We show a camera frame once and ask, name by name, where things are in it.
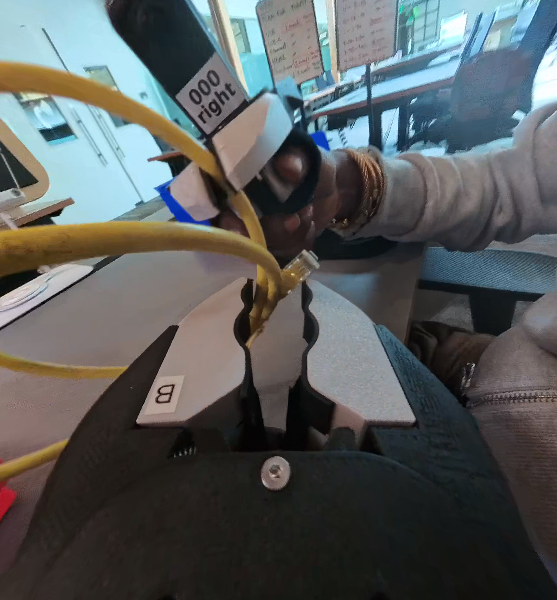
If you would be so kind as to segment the wooden office desk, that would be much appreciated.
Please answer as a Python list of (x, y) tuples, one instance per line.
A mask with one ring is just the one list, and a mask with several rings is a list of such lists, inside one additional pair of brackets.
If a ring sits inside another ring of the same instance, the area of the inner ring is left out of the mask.
[(408, 143), (410, 103), (424, 93), (450, 87), (459, 70), (461, 58), (437, 57), (437, 61), (436, 65), (374, 83), (370, 92), (365, 85), (360, 86), (314, 109), (310, 112), (309, 119), (316, 124), (321, 118), (327, 118), (328, 128), (334, 129), (335, 121), (341, 124), (349, 119), (367, 116), (372, 121), (369, 125), (369, 144), (383, 149), (385, 138), (382, 114), (398, 110), (397, 149), (401, 151)]

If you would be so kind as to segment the person's right forearm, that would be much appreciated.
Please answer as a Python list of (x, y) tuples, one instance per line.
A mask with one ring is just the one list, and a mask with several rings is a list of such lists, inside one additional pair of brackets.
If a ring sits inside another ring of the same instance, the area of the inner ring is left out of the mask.
[(368, 151), (385, 190), (363, 238), (477, 251), (557, 234), (557, 102), (521, 120), (507, 149), (388, 159)]

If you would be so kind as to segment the black panel desk lamp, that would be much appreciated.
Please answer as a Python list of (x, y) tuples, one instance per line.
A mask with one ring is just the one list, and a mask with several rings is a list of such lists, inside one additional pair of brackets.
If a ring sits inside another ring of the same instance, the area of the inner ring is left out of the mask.
[[(0, 118), (0, 232), (53, 224), (71, 199), (29, 204), (49, 190), (42, 165)], [(87, 278), (94, 266), (42, 265), (0, 275), (0, 330)]]

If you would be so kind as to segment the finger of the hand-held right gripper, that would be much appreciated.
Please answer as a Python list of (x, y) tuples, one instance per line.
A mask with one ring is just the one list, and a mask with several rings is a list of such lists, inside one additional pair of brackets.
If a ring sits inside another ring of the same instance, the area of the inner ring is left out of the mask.
[(293, 129), (278, 95), (261, 95), (212, 138), (224, 177), (235, 191), (257, 178)]
[(211, 221), (220, 214), (215, 194), (195, 163), (171, 180), (170, 195), (193, 221)]

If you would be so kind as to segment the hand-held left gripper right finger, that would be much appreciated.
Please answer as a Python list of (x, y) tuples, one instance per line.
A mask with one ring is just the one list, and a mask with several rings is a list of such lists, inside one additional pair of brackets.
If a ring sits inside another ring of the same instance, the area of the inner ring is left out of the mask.
[(372, 427), (411, 428), (417, 418), (372, 319), (317, 281), (301, 291), (301, 373), (289, 391), (287, 446), (346, 428), (362, 448)]

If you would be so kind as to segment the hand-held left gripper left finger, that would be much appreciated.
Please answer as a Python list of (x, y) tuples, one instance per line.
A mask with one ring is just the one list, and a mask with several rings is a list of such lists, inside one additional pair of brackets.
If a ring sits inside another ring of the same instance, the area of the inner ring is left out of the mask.
[(177, 451), (267, 449), (246, 347), (253, 296), (253, 281), (241, 277), (181, 320), (137, 426), (177, 428)]

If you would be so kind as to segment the blue storage bin white label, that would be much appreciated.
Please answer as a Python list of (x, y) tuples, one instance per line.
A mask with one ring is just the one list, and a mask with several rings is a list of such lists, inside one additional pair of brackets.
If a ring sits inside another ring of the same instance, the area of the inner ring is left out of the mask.
[(175, 198), (170, 190), (173, 179), (177, 177), (178, 174), (185, 168), (185, 166), (189, 163), (189, 160), (186, 159), (186, 157), (180, 151), (167, 151), (156, 156), (149, 157), (147, 161), (149, 163), (165, 163), (170, 168), (172, 178), (165, 183), (156, 186), (155, 190), (158, 191), (159, 196), (162, 198), (171, 214), (175, 217), (176, 221), (187, 224), (200, 224), (203, 226), (209, 226), (211, 224), (209, 219), (194, 219), (193, 216), (187, 210), (185, 210), (185, 207), (181, 205), (180, 202)]

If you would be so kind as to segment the grey desk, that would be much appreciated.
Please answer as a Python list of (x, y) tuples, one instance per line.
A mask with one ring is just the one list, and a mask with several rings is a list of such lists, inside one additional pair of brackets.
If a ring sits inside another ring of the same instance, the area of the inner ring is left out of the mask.
[[(317, 281), (406, 341), (424, 243), (378, 259), (320, 262)], [(289, 391), (305, 349), (302, 285), (250, 350), (267, 449), (177, 451), (177, 428), (136, 425), (185, 316), (256, 268), (207, 252), (126, 254), (0, 330), (32, 362), (129, 369), (67, 380), (0, 368), (0, 457), (67, 442), (49, 467), (12, 476), (0, 527), (0, 599), (372, 599), (403, 593), (387, 558), (403, 509), (379, 484), (419, 476), (353, 448), (287, 446)]]

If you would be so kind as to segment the framed wall picture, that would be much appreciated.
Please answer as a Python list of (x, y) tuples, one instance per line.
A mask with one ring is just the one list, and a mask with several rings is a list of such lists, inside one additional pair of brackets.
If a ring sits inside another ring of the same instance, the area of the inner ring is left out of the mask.
[(37, 92), (17, 92), (13, 95), (28, 121), (47, 144), (60, 145), (77, 139), (53, 97)]

